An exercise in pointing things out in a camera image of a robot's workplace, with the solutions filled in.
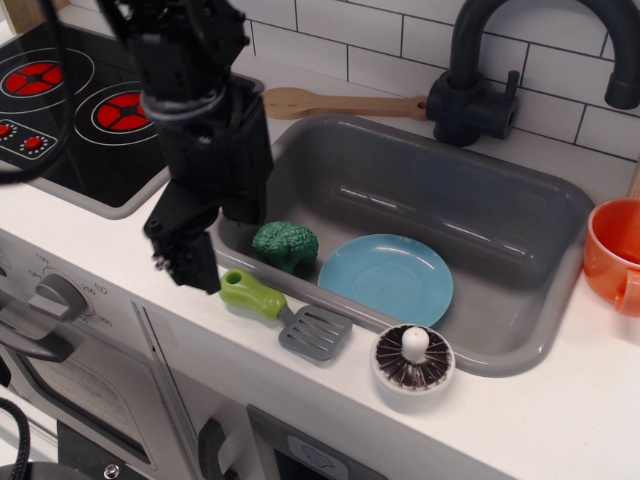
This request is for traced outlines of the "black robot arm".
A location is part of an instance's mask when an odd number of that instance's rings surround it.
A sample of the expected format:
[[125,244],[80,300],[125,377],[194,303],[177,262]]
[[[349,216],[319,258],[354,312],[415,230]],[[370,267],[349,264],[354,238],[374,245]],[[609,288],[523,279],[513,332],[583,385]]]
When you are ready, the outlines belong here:
[[249,42],[246,17],[227,1],[102,1],[99,8],[132,57],[170,173],[144,225],[157,266],[180,286],[215,294],[207,230],[219,215],[261,223],[273,170],[262,98],[231,72]]

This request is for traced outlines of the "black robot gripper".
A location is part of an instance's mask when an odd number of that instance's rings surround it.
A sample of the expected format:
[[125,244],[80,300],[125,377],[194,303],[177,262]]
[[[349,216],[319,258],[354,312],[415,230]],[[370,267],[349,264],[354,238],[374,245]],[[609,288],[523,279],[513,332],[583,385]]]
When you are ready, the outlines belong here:
[[[156,268],[179,286],[207,294],[220,289],[210,236],[199,232],[219,213],[258,225],[266,217],[266,183],[273,170],[262,87],[233,79],[223,93],[191,111],[156,113],[171,180],[147,220]],[[189,233],[177,238],[161,238]]]

